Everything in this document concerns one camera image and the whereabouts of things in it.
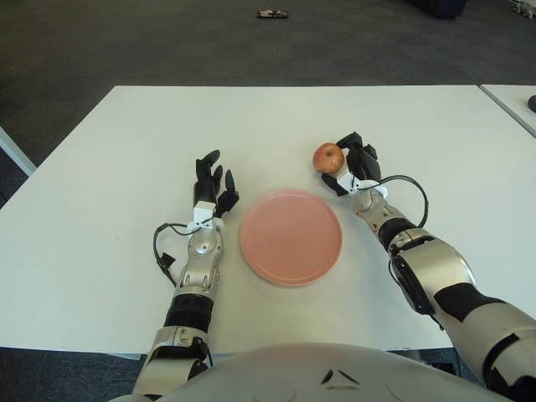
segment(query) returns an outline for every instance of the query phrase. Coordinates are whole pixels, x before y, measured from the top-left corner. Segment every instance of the apple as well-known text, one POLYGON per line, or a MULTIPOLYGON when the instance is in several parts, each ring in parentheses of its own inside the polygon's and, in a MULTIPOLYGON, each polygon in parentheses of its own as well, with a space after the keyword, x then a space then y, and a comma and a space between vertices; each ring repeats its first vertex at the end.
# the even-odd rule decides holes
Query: apple
POLYGON ((321 145, 312 156, 312 166, 318 172, 335 174, 341 170, 343 164, 343 150, 332 142, 321 145))

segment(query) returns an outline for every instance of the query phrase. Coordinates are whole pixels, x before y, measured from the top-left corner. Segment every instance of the robot forearm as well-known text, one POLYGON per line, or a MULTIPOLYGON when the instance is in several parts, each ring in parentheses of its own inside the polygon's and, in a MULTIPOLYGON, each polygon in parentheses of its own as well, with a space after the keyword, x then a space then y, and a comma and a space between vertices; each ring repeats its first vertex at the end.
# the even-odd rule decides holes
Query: robot forearm
POLYGON ((411 307, 432 316, 488 388, 515 400, 536 387, 536 321, 475 287, 450 245, 417 228, 375 189, 358 192, 357 215, 389 253, 411 307))
MULTIPOLYGON (((230 211, 239 199, 233 177, 225 175, 226 189, 217 197, 221 166, 211 173, 219 151, 196 161, 198 181, 193 188, 193 221, 186 225, 189 236, 188 262, 181 271, 163 327, 157 332, 151 352, 136 381, 134 394, 164 395, 207 366, 208 331, 219 281, 219 259, 224 244, 223 213, 230 211)), ((167 256, 167 261, 174 259, 167 256)), ((164 273, 169 265, 159 263, 164 273)))

